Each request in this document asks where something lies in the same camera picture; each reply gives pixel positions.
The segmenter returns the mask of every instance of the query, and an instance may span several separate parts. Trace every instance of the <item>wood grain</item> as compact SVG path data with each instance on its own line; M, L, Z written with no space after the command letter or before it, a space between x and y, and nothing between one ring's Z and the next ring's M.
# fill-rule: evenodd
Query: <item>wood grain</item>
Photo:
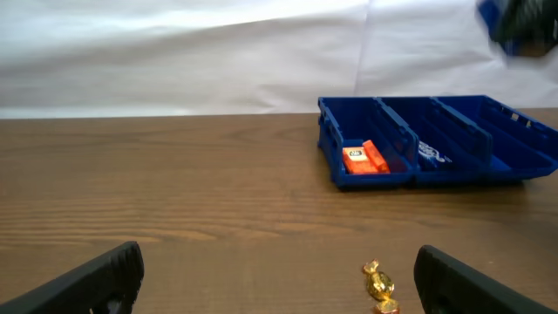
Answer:
M558 110L526 110L558 127ZM134 313L365 313L378 258L420 313L432 244L558 310L558 174L339 192L315 114L0 121L0 302L126 240Z

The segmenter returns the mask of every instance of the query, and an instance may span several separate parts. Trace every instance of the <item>blue candy wrapper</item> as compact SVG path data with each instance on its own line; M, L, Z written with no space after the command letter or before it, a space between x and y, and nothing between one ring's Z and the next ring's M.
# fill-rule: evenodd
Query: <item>blue candy wrapper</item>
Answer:
M451 159L422 140L418 143L418 164L422 171L450 170L453 167Z

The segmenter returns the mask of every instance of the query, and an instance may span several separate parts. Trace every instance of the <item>wooden table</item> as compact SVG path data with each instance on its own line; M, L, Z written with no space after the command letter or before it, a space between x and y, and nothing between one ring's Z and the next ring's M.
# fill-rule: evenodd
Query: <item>wooden table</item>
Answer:
M558 110L526 110L558 127ZM134 313L366 313L376 257L404 313L432 244L558 310L558 174L341 193L316 114L0 122L0 302L127 240Z

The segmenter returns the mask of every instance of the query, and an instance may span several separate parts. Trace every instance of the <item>blurry dark object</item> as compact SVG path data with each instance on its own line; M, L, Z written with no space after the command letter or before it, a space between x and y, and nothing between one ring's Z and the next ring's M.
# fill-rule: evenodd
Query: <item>blurry dark object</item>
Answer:
M510 56L541 57L558 44L556 0L485 0L479 13Z
M425 313L558 313L430 245L418 251L414 276Z
M126 242L0 305L0 313L129 314L143 274L140 246Z

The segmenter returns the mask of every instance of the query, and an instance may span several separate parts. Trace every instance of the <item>white backdrop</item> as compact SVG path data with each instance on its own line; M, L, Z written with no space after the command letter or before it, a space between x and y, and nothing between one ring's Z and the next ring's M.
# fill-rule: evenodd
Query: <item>white backdrop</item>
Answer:
M558 106L558 57L506 60L474 0L3 0L0 117L316 112L330 95Z

